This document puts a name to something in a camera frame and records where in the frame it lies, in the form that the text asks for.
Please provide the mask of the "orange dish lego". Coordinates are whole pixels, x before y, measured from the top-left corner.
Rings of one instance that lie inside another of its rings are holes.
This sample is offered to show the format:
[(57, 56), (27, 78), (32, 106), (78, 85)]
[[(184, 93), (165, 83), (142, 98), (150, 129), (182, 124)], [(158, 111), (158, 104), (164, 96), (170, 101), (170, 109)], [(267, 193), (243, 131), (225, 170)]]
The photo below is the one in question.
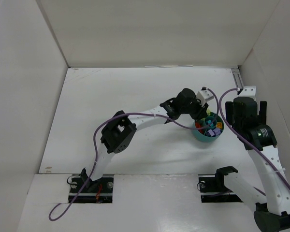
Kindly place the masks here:
[(202, 130), (203, 129), (203, 123), (202, 122), (195, 122), (195, 127), (197, 130)]

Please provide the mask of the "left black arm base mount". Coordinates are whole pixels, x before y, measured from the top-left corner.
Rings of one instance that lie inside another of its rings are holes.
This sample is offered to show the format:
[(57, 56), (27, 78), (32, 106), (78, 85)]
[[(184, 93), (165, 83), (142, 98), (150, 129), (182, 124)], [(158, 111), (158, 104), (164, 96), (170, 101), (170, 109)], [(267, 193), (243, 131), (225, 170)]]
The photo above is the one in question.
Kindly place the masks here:
[[(68, 202), (71, 203), (87, 179), (87, 174), (72, 174), (67, 178), (70, 186)], [(73, 203), (112, 203), (113, 202), (114, 175), (103, 175), (102, 178), (85, 185)]]

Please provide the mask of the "purple lego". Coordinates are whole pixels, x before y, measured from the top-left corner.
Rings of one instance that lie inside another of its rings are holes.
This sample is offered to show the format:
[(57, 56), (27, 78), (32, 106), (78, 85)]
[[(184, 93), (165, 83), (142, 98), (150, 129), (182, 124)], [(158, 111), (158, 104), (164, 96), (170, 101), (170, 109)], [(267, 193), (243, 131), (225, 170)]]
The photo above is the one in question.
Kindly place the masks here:
[(221, 134), (221, 129), (215, 128), (215, 129), (213, 129), (213, 132), (214, 132), (215, 136), (219, 136)]

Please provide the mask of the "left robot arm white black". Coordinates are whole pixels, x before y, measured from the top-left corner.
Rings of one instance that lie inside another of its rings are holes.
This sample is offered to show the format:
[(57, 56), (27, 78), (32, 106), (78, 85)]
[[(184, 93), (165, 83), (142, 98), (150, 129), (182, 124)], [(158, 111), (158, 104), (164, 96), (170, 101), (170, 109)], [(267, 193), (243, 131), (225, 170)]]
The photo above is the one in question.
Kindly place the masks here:
[(181, 115), (190, 115), (194, 120), (207, 117), (207, 102), (213, 98), (213, 94), (206, 88), (202, 88), (198, 93), (184, 88), (175, 98), (168, 99), (153, 109), (141, 113), (118, 111), (94, 132), (94, 135), (97, 135), (100, 131), (101, 138), (99, 142), (93, 142), (95, 157), (92, 164), (80, 173), (84, 189), (87, 192), (96, 189), (113, 156), (129, 146), (136, 132), (151, 126), (175, 122)]

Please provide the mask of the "yellow curved lego brick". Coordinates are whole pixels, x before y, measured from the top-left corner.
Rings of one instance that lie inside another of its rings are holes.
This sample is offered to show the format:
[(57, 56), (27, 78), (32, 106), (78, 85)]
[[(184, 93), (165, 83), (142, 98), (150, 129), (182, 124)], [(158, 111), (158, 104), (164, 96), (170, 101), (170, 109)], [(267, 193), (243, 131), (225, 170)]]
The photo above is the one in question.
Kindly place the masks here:
[(217, 127), (217, 128), (220, 128), (220, 129), (223, 129), (223, 123), (218, 122), (218, 123), (216, 124), (216, 127)]

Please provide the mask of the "purple long lego brick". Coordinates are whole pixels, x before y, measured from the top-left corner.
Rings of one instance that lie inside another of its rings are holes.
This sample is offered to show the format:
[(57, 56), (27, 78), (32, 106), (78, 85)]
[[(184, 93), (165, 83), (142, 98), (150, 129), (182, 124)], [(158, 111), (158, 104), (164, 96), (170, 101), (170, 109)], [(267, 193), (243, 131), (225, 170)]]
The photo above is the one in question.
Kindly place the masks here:
[(215, 134), (212, 130), (208, 130), (206, 133), (205, 133), (208, 137), (214, 137)]

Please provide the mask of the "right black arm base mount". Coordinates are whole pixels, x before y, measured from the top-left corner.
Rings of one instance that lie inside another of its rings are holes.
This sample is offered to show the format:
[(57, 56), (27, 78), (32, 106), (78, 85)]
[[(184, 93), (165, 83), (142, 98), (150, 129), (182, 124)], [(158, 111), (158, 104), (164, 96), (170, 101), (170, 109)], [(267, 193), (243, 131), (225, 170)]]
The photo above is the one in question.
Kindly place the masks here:
[(199, 174), (197, 189), (202, 203), (241, 203), (240, 198), (224, 185), (224, 177), (238, 173), (232, 166), (222, 167), (215, 174)]

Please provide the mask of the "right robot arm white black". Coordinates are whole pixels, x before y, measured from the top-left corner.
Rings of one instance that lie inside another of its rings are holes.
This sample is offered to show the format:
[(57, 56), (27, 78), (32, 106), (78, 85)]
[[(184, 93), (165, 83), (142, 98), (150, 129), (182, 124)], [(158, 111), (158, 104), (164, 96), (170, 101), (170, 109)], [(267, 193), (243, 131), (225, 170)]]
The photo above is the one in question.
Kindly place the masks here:
[(241, 177), (234, 167), (218, 169), (218, 182), (234, 192), (253, 213), (262, 232), (290, 229), (290, 184), (279, 161), (277, 140), (266, 124), (266, 102), (237, 97), (225, 103), (226, 125), (244, 144), (256, 166), (264, 193)]

